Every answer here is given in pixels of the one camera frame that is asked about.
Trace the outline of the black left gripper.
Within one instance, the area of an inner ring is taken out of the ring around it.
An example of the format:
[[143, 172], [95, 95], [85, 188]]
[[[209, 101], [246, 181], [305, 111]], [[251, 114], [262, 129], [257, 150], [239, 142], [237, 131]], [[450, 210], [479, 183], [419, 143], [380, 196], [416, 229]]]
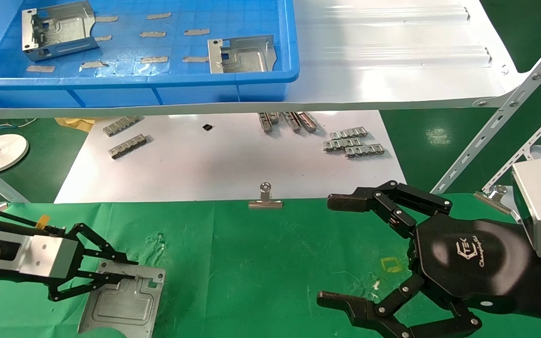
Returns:
[[[90, 243], [97, 246], [99, 250], [87, 249], [78, 239], [78, 235], [84, 236]], [[102, 258], [108, 261], [123, 264], [137, 264], [137, 261], [130, 261], [126, 253], [118, 252], [113, 246], [97, 232], [84, 223], [73, 225], [72, 229], [66, 233], [66, 238], [75, 240], [79, 257], [84, 255], [89, 257]], [[74, 280], [74, 278], [85, 278], [89, 283], [60, 290], [59, 287]], [[134, 279], [134, 276], [118, 273], [97, 273], [93, 271], [81, 271], [80, 269], [71, 269], [69, 272], [54, 274], [49, 278], [41, 278], [40, 282], [49, 287], [50, 301], [64, 301], [69, 298], [78, 297], [83, 294], [96, 291], [108, 284], [117, 284], [123, 279]]]

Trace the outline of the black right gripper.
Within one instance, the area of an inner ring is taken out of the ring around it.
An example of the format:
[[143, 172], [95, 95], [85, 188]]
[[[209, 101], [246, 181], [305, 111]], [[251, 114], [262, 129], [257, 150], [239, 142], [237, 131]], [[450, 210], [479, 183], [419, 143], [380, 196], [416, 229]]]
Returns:
[[[393, 180], [378, 187], [358, 187], [352, 194], [330, 194], [327, 207], [373, 212], [402, 238], [415, 237], [419, 267], [429, 285], [445, 300], [459, 300], [447, 302], [452, 318], [407, 327], [395, 313], [425, 288], [421, 275], [410, 276], [380, 303], [320, 291], [317, 305], [346, 313], [352, 326], [383, 338], [466, 338], [482, 327], [468, 307], [498, 314], [520, 310], [520, 285], [534, 250], [518, 225], [432, 217], [449, 215], [451, 201]], [[417, 227], [404, 207], [431, 218]]]

